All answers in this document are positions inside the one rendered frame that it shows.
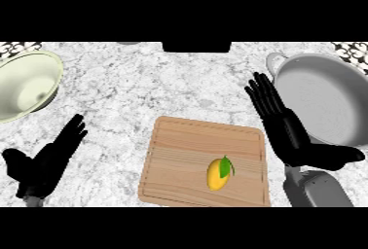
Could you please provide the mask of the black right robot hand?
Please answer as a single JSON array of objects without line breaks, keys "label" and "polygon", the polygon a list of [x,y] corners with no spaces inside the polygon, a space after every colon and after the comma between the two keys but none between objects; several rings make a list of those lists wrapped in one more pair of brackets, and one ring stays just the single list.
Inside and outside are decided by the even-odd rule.
[{"label": "black right robot hand", "polygon": [[351,162],[365,160],[354,147],[314,144],[295,111],[286,106],[268,76],[253,73],[244,90],[265,126],[275,154],[290,167],[312,166],[331,171]]}]

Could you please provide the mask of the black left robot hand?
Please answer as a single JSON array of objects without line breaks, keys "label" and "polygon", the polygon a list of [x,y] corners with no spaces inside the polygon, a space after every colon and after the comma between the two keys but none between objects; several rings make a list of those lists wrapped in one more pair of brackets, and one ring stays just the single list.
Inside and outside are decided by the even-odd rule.
[{"label": "black left robot hand", "polygon": [[46,198],[54,193],[86,134],[83,115],[76,114],[55,141],[45,145],[34,158],[15,148],[3,151],[8,175],[20,182],[18,198]]}]

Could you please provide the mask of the grey metal pot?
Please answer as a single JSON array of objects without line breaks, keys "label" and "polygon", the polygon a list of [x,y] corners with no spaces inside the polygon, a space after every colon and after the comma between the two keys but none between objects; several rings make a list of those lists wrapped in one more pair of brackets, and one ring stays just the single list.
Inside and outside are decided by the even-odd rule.
[{"label": "grey metal pot", "polygon": [[368,77],[337,58],[318,53],[271,53],[266,68],[311,140],[368,147]]}]

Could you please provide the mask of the wooden cutting board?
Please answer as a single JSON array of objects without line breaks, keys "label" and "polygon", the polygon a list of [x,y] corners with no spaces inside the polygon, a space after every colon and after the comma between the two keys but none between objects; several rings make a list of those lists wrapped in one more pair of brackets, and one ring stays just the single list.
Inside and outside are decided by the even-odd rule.
[{"label": "wooden cutting board", "polygon": [[[227,186],[207,187],[207,168],[228,158]],[[138,197],[167,206],[269,206],[265,135],[261,129],[173,117],[156,121]]]}]

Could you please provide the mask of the yellow lemon with green leaf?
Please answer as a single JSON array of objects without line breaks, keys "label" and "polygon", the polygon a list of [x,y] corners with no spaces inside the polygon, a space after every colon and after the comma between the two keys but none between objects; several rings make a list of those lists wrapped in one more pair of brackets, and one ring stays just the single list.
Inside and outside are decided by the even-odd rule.
[{"label": "yellow lemon with green leaf", "polygon": [[207,187],[219,191],[228,184],[231,176],[237,173],[235,166],[228,157],[215,159],[207,168]]}]

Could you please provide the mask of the pale green bowl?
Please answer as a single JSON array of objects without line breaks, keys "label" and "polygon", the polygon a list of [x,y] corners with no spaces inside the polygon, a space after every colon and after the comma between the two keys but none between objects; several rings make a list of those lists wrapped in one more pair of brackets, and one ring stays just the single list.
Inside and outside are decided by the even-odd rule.
[{"label": "pale green bowl", "polygon": [[62,76],[62,59],[48,51],[20,53],[0,62],[0,124],[49,105]]}]

